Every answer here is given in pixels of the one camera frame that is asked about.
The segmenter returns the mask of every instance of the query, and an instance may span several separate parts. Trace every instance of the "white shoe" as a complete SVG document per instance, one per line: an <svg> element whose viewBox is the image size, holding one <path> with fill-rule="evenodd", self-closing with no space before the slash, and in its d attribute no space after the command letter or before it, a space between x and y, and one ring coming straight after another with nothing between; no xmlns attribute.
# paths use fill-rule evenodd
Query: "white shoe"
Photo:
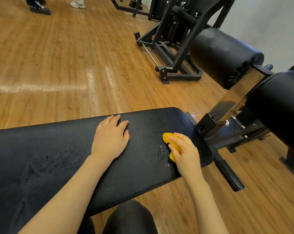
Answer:
<svg viewBox="0 0 294 234"><path fill-rule="evenodd" d="M85 6L84 5L81 5L81 4L78 4L78 3L75 3L74 1L70 3L70 5L74 8L81 8L81 9L85 9Z"/></svg>

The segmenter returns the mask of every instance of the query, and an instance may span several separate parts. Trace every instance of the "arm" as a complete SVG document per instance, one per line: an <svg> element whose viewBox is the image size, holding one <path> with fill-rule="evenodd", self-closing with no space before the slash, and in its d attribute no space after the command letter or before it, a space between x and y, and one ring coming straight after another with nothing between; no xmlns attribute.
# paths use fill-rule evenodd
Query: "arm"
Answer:
<svg viewBox="0 0 294 234"><path fill-rule="evenodd" d="M169 136L169 139L182 149L182 154L172 145L169 145L169 148L175 158L178 171L189 188L195 207L199 233L228 234L211 189L204 180L197 148L185 135L175 134L179 138Z"/></svg>
<svg viewBox="0 0 294 234"><path fill-rule="evenodd" d="M94 136L91 155L67 184L20 230L19 234L76 234L102 174L125 149L128 121L120 115L102 121Z"/></svg>

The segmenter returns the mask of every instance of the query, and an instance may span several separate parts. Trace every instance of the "metal rod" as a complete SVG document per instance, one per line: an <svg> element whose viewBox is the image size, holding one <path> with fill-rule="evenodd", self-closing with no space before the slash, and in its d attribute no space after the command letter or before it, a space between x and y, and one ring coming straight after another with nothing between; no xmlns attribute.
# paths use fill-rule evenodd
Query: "metal rod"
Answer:
<svg viewBox="0 0 294 234"><path fill-rule="evenodd" d="M145 48L145 50L147 51L147 53L149 54L149 56L152 58L153 62L159 66L159 64L157 63L157 61L153 58L153 56L151 55L151 53L148 51L148 49L146 48L145 44L143 44L143 47Z"/></svg>

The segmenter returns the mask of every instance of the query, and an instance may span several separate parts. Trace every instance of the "white wall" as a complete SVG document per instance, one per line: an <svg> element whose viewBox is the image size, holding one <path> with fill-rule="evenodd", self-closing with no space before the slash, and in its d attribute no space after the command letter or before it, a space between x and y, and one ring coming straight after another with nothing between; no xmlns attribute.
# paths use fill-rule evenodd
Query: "white wall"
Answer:
<svg viewBox="0 0 294 234"><path fill-rule="evenodd" d="M149 12L152 0L142 0L142 3L148 7L148 10L144 10L144 12Z"/></svg>
<svg viewBox="0 0 294 234"><path fill-rule="evenodd" d="M263 52L274 72L294 65L294 0L235 0L220 30Z"/></svg>

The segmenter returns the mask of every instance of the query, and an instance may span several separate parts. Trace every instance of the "hand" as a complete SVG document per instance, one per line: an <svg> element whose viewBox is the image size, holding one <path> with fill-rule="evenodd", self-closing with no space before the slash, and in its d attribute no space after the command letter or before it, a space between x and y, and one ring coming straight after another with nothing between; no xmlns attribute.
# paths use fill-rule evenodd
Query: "hand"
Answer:
<svg viewBox="0 0 294 234"><path fill-rule="evenodd" d="M91 156L102 158L108 166L123 152L129 141L129 131L124 131L129 121L117 126L120 117L111 115L99 123L92 144Z"/></svg>
<svg viewBox="0 0 294 234"><path fill-rule="evenodd" d="M172 145L169 144L168 146L175 158L179 173L186 183L191 182L193 179L203 178L198 149L187 136L180 133L174 134L179 138L173 136L168 138L182 149L182 153L180 154Z"/></svg>

